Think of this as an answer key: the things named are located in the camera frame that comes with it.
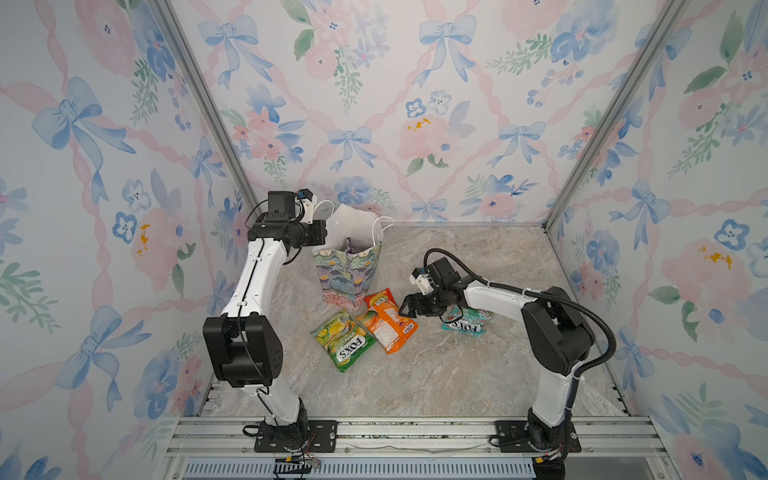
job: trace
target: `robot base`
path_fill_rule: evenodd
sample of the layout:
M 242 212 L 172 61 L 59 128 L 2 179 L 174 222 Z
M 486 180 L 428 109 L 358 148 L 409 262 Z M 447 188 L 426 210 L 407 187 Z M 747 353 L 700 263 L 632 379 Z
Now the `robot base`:
M 259 424 L 256 453 L 302 452 L 333 453 L 336 450 L 336 420 L 308 420 L 304 403 L 300 400 L 299 418 L 291 425 Z
M 527 420 L 498 420 L 495 422 L 496 435 L 502 443 L 500 447 L 502 453 L 540 452 L 540 450 L 534 449 L 527 439 L 516 443 L 505 443 L 505 439 L 527 436 L 525 431 L 527 424 Z M 573 422 L 571 422 L 571 441 L 569 446 L 570 453 L 581 452 L 581 443 L 578 441 L 578 435 L 576 435 Z

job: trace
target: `gift bag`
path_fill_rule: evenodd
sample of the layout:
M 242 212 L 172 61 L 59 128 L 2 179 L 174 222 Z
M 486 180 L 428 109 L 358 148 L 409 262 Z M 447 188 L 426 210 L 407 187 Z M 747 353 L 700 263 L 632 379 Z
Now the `gift bag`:
M 312 249 L 326 302 L 350 311 L 365 302 L 379 265 L 384 230 L 392 226 L 382 227 L 382 219 L 392 220 L 342 204 L 326 220 L 326 242 Z M 356 253 L 345 251 L 350 243 Z

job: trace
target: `gray marble floor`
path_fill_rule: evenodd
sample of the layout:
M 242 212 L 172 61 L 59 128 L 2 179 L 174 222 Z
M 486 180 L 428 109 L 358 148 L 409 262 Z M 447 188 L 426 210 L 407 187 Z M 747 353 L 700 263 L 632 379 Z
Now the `gray marble floor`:
M 408 276 L 431 247 L 455 253 L 489 279 L 568 290 L 541 228 L 393 227 L 386 231 L 370 292 L 388 287 L 398 302 L 414 293 Z M 310 335 L 338 310 L 323 301 L 310 252 L 280 271 L 270 322 L 283 341 L 281 377 L 288 378 L 310 416 L 522 416 L 533 403 L 539 365 L 525 327 L 514 320 L 494 315 L 488 332 L 475 338 L 441 329 L 440 319 L 421 317 L 419 330 L 400 351 L 387 355 L 374 345 L 341 373 Z M 575 415 L 622 415 L 618 405 L 603 366 L 584 374 Z M 262 414 L 257 399 L 222 385 L 213 415 Z

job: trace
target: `black bracket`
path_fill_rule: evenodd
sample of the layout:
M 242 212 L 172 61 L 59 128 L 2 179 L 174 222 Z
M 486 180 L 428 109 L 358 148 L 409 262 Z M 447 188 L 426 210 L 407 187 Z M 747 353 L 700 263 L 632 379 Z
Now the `black bracket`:
M 494 422 L 496 427 L 496 436 L 498 437 L 499 444 L 501 445 L 502 453 L 531 453 L 539 452 L 534 449 L 528 440 L 521 440 L 520 442 L 513 442 L 512 439 L 527 438 L 528 434 L 525 431 L 525 425 L 527 420 L 497 420 Z M 581 443 L 578 441 L 578 435 L 576 435 L 576 428 L 573 422 L 571 423 L 571 440 L 568 443 L 570 446 L 570 453 L 581 452 Z
M 308 438 L 310 445 L 308 452 L 312 453 L 333 453 L 336 450 L 336 427 L 339 423 L 336 420 L 310 420 Z M 259 431 L 256 433 L 256 444 L 253 451 L 256 453 L 285 453 L 290 450 L 283 442 L 284 435 L 279 427 L 259 424 Z

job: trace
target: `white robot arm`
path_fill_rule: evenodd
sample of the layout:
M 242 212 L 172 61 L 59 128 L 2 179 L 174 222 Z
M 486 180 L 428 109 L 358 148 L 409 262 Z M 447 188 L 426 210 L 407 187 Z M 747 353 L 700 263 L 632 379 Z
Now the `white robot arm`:
M 468 275 L 459 275 L 447 258 L 428 263 L 430 253 L 442 253 L 454 260 Z M 469 307 L 500 313 L 525 325 L 531 350 L 541 364 L 538 392 L 528 410 L 525 437 L 496 438 L 501 446 L 528 442 L 544 455 L 541 462 L 568 455 L 571 437 L 571 408 L 581 374 L 608 361 L 616 350 L 616 340 L 608 325 L 597 315 L 571 301 L 561 288 L 546 291 L 521 289 L 489 282 L 472 272 L 452 253 L 432 248 L 424 256 L 424 266 L 413 271 L 411 283 L 420 293 L 405 297 L 401 316 L 442 316 L 449 306 Z M 582 313 L 605 332 L 608 349 L 587 362 L 594 344 L 592 328 Z
M 234 295 L 221 316 L 206 320 L 203 335 L 216 377 L 259 398 L 269 412 L 264 424 L 275 435 L 288 438 L 297 450 L 306 446 L 309 422 L 301 399 L 278 378 L 283 346 L 267 318 L 277 274 L 290 249 L 323 245 L 326 228 L 324 220 L 313 219 L 316 202 L 309 190 L 298 194 L 269 192 L 268 201 L 268 211 L 249 229 L 246 264 Z M 430 253 L 452 258 L 468 275 L 462 278 L 444 257 L 428 263 Z M 449 306 L 458 304 L 500 313 L 525 324 L 534 356 L 541 364 L 538 393 L 528 412 L 527 436 L 498 439 L 493 445 L 504 451 L 503 444 L 528 442 L 542 453 L 542 461 L 564 458 L 581 374 L 607 361 L 616 350 L 614 335 L 605 322 L 572 302 L 563 289 L 552 287 L 540 292 L 489 282 L 452 253 L 437 248 L 427 251 L 424 267 L 414 270 L 410 280 L 421 292 L 403 300 L 401 316 L 441 316 Z M 582 313 L 598 324 L 608 340 L 607 352 L 590 362 L 586 358 L 594 334 Z
M 309 190 L 269 192 L 267 201 L 267 212 L 248 231 L 248 254 L 234 294 L 221 316 L 206 320 L 203 336 L 216 377 L 259 398 L 269 413 L 267 425 L 300 438 L 306 410 L 278 378 L 283 345 L 268 320 L 270 300 L 280 267 L 302 247 L 324 244 L 326 227 L 325 220 L 313 219 L 316 199 Z M 291 248 L 298 251 L 286 262 Z

